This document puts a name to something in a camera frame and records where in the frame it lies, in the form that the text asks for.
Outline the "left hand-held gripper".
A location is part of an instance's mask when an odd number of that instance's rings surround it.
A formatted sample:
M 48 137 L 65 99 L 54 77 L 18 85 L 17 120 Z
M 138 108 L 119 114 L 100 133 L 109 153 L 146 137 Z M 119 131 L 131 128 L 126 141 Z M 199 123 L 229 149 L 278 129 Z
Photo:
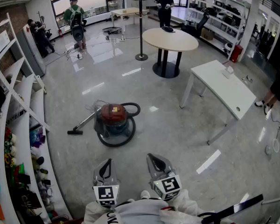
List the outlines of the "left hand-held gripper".
M 117 204 L 120 181 L 117 180 L 115 163 L 112 159 L 101 162 L 94 170 L 93 190 L 97 203 L 103 207 L 112 207 Z

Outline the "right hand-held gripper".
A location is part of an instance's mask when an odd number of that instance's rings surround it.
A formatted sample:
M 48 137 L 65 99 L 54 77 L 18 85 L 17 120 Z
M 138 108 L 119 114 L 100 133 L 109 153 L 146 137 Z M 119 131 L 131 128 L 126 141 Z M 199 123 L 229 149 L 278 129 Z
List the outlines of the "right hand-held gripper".
M 182 189 L 181 180 L 167 158 L 148 153 L 147 167 L 151 175 L 151 188 L 160 199 L 169 201 L 179 194 Z

